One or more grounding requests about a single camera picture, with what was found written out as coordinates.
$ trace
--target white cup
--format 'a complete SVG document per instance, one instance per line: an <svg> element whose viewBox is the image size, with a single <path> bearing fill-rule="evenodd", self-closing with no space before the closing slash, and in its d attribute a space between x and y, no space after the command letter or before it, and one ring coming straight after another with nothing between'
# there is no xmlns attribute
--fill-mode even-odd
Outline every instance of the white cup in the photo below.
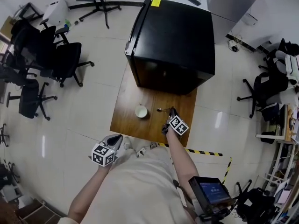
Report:
<svg viewBox="0 0 299 224"><path fill-rule="evenodd" d="M135 115L139 118L144 118L148 114L148 110L143 105L139 105L135 108Z"/></svg>

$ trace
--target yellow label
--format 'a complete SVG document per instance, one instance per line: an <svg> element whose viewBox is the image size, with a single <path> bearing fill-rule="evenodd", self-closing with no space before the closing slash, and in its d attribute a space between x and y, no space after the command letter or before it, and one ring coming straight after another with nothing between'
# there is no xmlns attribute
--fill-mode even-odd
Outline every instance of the yellow label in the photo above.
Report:
<svg viewBox="0 0 299 224"><path fill-rule="evenodd" d="M151 5L154 7L158 7L158 6L160 6L160 2L161 2L161 0L153 0Z"/></svg>

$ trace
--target hazard tape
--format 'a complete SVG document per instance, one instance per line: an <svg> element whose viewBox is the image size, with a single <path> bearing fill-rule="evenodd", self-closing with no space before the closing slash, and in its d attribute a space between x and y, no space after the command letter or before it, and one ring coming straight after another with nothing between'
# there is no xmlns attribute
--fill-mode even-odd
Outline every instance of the hazard tape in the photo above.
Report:
<svg viewBox="0 0 299 224"><path fill-rule="evenodd" d="M168 144L163 144L163 143L158 143L158 145L160 145L160 146L164 146L164 147L169 147ZM220 153L204 152L204 151L193 150L193 149L189 149L189 148L185 148L185 150L186 150L187 152L195 153L195 154L205 154L205 155L220 156L220 157L223 156L223 154L220 154Z"/></svg>
<svg viewBox="0 0 299 224"><path fill-rule="evenodd" d="M224 175L224 179L223 179L223 182L222 182L222 184L224 184L224 182L225 182L225 180L226 180L226 176L228 175L228 172L229 172L229 169L230 169L230 165L232 164L232 157L230 157L230 161L229 161L229 164L228 164L228 168L227 168L227 170L226 170L226 173L225 173L225 175Z"/></svg>

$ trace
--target smartphone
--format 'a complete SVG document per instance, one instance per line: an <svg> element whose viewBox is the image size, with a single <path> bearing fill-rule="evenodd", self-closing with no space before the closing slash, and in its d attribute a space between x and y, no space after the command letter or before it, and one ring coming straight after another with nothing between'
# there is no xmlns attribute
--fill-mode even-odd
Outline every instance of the smartphone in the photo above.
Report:
<svg viewBox="0 0 299 224"><path fill-rule="evenodd" d="M201 3L198 2L197 0L188 0L188 1L193 3L194 5L197 5L197 6L201 5Z"/></svg>

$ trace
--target display screen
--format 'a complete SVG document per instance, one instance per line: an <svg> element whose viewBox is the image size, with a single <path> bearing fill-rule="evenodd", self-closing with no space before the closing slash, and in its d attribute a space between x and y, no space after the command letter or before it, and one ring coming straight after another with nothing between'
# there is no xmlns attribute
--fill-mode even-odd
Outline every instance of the display screen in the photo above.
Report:
<svg viewBox="0 0 299 224"><path fill-rule="evenodd" d="M220 203L229 199L229 196L222 188L220 183L201 183L203 191L205 192L211 204Z"/></svg>

